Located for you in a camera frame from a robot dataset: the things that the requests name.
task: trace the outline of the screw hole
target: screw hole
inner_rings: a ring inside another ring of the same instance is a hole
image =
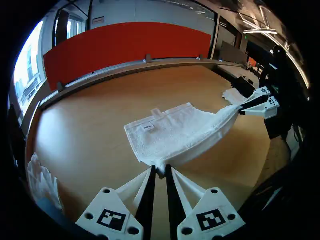
[[[192,233],[192,228],[183,228],[183,229],[181,230],[181,232],[182,232],[182,234],[184,234],[184,235],[189,235],[189,234]]]
[[[229,220],[234,220],[236,218],[236,215],[234,215],[234,214],[229,214],[228,215],[228,219]]]
[[[135,227],[129,227],[128,228],[128,233],[131,235],[136,235],[139,233],[139,229],[135,228]]]
[[[103,235],[103,234],[98,234],[97,237],[98,237],[99,239],[105,239],[105,240],[108,240],[108,239],[109,239],[106,235]]]
[[[217,236],[214,236],[214,237],[212,238],[212,240],[217,240],[217,239],[221,239],[221,238],[222,238],[222,236],[217,235]]]
[[[91,214],[91,213],[89,213],[89,212],[86,212],[85,214],[84,214],[84,217],[86,218],[86,219],[93,219],[93,215]]]

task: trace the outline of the white towel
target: white towel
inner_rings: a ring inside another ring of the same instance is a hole
[[[222,97],[228,102],[235,105],[243,104],[247,99],[242,96],[236,88],[227,89],[223,92]]]
[[[164,173],[166,164],[178,166],[216,144],[230,130],[238,115],[236,105],[216,114],[203,112],[190,103],[160,112],[124,126],[137,159]]]
[[[41,166],[36,153],[31,157],[28,163],[28,184],[33,199],[37,202],[43,197],[49,199],[56,208],[62,209],[59,194],[57,178]]]

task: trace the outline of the white wall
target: white wall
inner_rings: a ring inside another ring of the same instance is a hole
[[[240,51],[243,53],[246,53],[247,45],[248,45],[248,40],[246,39],[245,35],[243,34],[242,38],[241,38],[240,48],[239,48]]]
[[[214,21],[166,2],[148,0],[99,0],[92,2],[90,26],[97,28],[122,22],[163,22],[193,28],[212,35]],[[92,24],[92,19],[104,16],[104,22]]]
[[[222,41],[225,41],[230,45],[234,45],[236,41],[236,36],[234,36],[231,32],[226,30],[224,27],[219,26],[215,50],[219,50],[219,51],[221,50]]]

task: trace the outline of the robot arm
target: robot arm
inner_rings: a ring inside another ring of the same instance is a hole
[[[263,116],[268,119],[277,115],[280,106],[267,87],[255,89],[253,94],[241,104],[239,113],[242,115]]]

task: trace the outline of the window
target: window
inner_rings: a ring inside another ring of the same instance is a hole
[[[77,21],[72,18],[68,19],[67,23],[67,39],[78,35],[85,31],[85,22]]]
[[[41,56],[38,55],[38,43],[42,24],[43,21],[39,22],[28,37],[14,68],[14,87],[23,116],[35,93],[44,82],[38,69],[38,61],[41,61]]]

